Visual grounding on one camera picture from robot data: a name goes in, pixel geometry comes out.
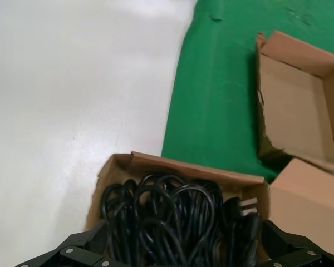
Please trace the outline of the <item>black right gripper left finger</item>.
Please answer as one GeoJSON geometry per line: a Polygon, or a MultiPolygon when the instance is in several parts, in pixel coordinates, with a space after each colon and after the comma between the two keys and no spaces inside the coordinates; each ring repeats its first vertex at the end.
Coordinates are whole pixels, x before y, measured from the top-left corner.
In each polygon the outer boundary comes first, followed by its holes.
{"type": "Polygon", "coordinates": [[[100,221],[91,230],[71,234],[56,249],[18,264],[18,267],[119,266],[105,254],[107,225],[100,221]]]}

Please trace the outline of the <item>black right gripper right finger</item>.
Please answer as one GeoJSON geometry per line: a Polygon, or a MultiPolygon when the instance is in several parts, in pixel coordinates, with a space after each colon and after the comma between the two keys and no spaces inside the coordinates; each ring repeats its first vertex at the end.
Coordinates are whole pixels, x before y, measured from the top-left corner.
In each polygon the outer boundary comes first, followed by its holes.
{"type": "Polygon", "coordinates": [[[305,236],[282,231],[270,220],[264,221],[261,241],[269,260],[261,267],[334,267],[334,255],[305,236]]]}

